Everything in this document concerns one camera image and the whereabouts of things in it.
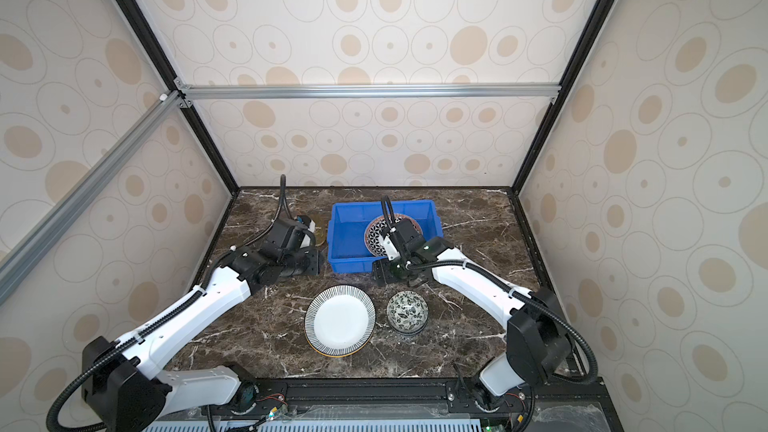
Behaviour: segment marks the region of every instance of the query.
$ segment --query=marble countertop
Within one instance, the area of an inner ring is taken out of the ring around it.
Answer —
[[[442,220],[444,236],[473,261],[510,282],[538,289],[535,273],[504,190],[483,189],[288,189],[293,215],[306,214],[327,225],[337,202],[430,198]],[[278,192],[245,189],[219,236],[213,258],[262,230],[274,214]],[[327,254],[327,242],[320,250]],[[354,285],[376,307],[371,341],[344,358],[315,352],[303,332],[304,313],[312,299],[338,284]],[[453,289],[430,282],[416,289],[429,307],[424,331],[405,338],[390,329],[386,305],[405,284],[378,287],[369,274],[334,274],[326,262],[316,277],[296,277],[264,288],[226,312],[168,363],[173,370],[212,368],[235,361],[261,378],[399,378],[456,376],[477,372],[505,350],[504,330],[480,307]]]

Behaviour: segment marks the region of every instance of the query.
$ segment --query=cable tie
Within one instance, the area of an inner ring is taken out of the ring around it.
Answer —
[[[145,340],[140,335],[141,331],[143,331],[143,329],[139,329],[139,328],[135,328],[134,330],[130,331],[130,335],[134,338],[137,344],[143,344]]]

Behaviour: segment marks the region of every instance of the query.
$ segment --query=striped rim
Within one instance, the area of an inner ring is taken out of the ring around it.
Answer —
[[[365,306],[368,314],[368,325],[360,339],[351,346],[345,348],[332,348],[321,342],[315,335],[315,317],[317,316],[317,312],[320,310],[321,305],[329,299],[339,295],[349,295],[354,297]],[[306,335],[306,341],[310,343],[313,349],[327,357],[345,357],[360,350],[371,339],[374,325],[376,325],[376,309],[373,307],[371,298],[365,292],[351,285],[336,285],[322,291],[320,295],[312,300],[312,303],[306,310],[306,316],[304,316],[304,334]]]

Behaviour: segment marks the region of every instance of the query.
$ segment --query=beige wallpaper with circle pattern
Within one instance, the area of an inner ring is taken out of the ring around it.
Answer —
[[[197,102],[240,186],[508,186],[549,98]]]
[[[83,347],[186,293],[229,193],[172,112],[0,307],[0,430],[45,430]],[[97,421],[80,393],[62,422]]]
[[[0,260],[164,90],[110,0],[0,0]]]
[[[558,82],[595,0],[142,0],[196,85]]]
[[[768,0],[619,0],[523,194],[628,432],[768,430]]]

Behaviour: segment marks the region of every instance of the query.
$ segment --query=plate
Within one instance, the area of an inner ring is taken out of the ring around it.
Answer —
[[[413,227],[419,234],[422,233],[422,228],[416,220],[406,216],[405,214],[395,214],[395,222],[400,222],[404,218],[407,218],[409,221],[411,221],[411,224],[413,224]],[[386,257],[386,250],[384,250],[384,246],[379,244],[379,236],[381,235],[381,230],[383,230],[385,226],[386,222],[384,222],[384,216],[379,216],[371,220],[371,223],[368,224],[368,227],[366,227],[366,247],[368,248],[368,252],[370,252],[374,257]]]
[[[322,355],[344,357],[368,343],[375,324],[376,309],[368,294],[351,285],[337,285],[312,300],[304,317],[304,333]]]

